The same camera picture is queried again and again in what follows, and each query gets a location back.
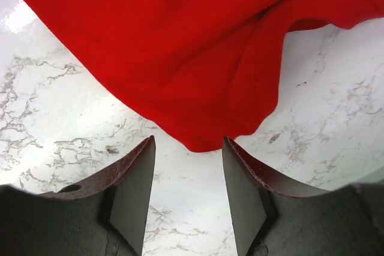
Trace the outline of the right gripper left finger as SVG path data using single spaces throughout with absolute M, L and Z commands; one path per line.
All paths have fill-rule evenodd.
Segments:
M 58 192 L 41 194 L 64 202 L 100 197 L 97 222 L 112 231 L 131 251 L 141 255 L 154 176 L 154 136 L 139 143 L 116 162 Z

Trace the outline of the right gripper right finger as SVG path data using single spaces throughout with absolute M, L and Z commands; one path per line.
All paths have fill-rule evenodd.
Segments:
M 332 255 L 325 190 L 299 182 L 223 140 L 223 169 L 238 255 Z

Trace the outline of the red t-shirt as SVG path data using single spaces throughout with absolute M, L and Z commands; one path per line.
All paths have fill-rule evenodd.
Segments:
M 276 108 L 288 32 L 383 16 L 383 0 L 24 0 L 117 99 L 193 152 Z

